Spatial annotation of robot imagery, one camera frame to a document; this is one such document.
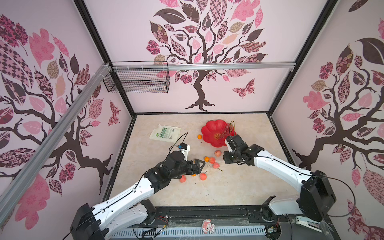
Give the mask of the peach with stem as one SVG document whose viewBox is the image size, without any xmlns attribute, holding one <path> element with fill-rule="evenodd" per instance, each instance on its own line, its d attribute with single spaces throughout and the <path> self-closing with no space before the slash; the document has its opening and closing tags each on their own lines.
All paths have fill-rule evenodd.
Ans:
<svg viewBox="0 0 384 240">
<path fill-rule="evenodd" d="M 213 164 L 213 168 L 222 171 L 222 170 L 220 169 L 220 164 L 219 164 L 219 163 L 214 163 L 214 164 Z"/>
</svg>

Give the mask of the red flower fruit bowl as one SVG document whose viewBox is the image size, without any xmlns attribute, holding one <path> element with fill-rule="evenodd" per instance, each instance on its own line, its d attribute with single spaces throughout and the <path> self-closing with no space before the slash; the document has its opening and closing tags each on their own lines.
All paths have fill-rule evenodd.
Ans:
<svg viewBox="0 0 384 240">
<path fill-rule="evenodd" d="M 203 140 L 215 148 L 226 146 L 226 140 L 219 140 L 219 133 L 227 122 L 224 120 L 208 121 L 202 128 Z"/>
</svg>

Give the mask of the purple grape bunch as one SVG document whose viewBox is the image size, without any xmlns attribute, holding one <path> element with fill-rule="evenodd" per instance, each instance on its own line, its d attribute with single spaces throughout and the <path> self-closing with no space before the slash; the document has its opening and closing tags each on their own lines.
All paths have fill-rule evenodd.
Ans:
<svg viewBox="0 0 384 240">
<path fill-rule="evenodd" d="M 235 134 L 235 125 L 233 123 L 226 123 L 219 133 L 219 140 L 225 140 L 228 136 L 233 137 Z"/>
</svg>

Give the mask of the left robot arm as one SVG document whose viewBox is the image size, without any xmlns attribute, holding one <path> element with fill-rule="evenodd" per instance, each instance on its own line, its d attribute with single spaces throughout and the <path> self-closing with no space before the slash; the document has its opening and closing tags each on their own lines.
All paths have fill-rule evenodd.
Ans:
<svg viewBox="0 0 384 240">
<path fill-rule="evenodd" d="M 205 161 L 186 159 L 187 151 L 174 151 L 147 170 L 137 183 L 100 204 L 79 207 L 70 227 L 74 240 L 109 240 L 116 232 L 137 224 L 154 222 L 157 209 L 149 197 L 167 187 L 171 180 L 199 175 Z"/>
</svg>

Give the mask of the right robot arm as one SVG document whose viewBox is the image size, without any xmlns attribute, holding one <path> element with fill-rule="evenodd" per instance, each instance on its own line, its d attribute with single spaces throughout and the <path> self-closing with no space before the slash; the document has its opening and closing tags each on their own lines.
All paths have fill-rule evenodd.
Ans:
<svg viewBox="0 0 384 240">
<path fill-rule="evenodd" d="M 259 145 L 248 146 L 239 135 L 227 137 L 225 143 L 228 147 L 224 152 L 226 164 L 245 164 L 263 169 L 297 191 L 296 195 L 285 198 L 268 198 L 263 204 L 267 215 L 304 215 L 315 222 L 321 222 L 336 203 L 336 195 L 325 173 L 296 167 Z"/>
</svg>

